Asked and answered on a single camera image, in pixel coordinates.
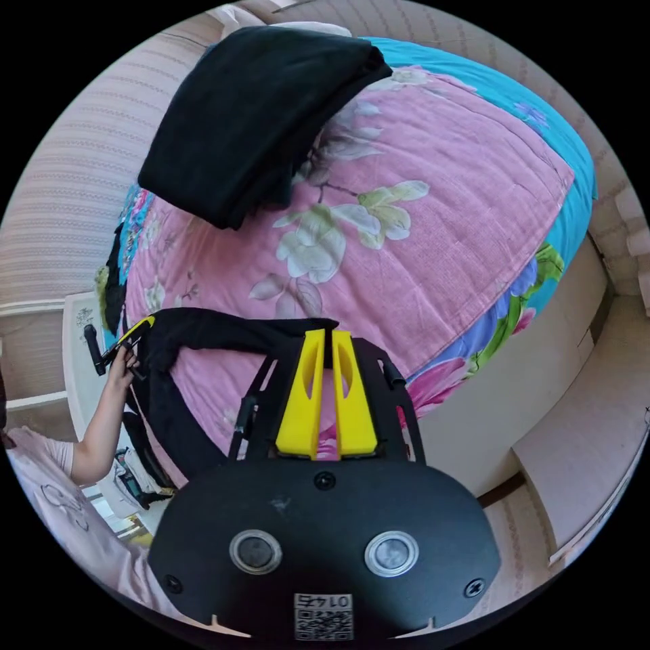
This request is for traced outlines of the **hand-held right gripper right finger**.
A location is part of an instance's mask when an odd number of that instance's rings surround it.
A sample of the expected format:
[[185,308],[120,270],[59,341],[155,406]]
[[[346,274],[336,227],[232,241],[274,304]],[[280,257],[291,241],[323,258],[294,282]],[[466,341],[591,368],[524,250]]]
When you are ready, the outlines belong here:
[[339,456],[373,456],[377,437],[349,332],[332,332],[332,364]]

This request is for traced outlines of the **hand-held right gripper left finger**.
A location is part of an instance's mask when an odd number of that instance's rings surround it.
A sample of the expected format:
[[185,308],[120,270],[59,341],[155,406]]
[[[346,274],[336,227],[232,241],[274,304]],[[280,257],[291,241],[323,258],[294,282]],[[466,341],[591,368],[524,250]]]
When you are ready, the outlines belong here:
[[317,456],[325,342],[324,329],[305,333],[276,437],[276,449],[281,456]]

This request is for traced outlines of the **person's left hand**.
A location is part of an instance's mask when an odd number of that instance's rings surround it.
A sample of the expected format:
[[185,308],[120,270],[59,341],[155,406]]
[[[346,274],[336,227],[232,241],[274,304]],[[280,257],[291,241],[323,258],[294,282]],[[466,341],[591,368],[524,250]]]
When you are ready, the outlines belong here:
[[134,379],[134,370],[139,369],[139,361],[132,349],[118,348],[110,365],[105,392],[113,397],[125,395]]

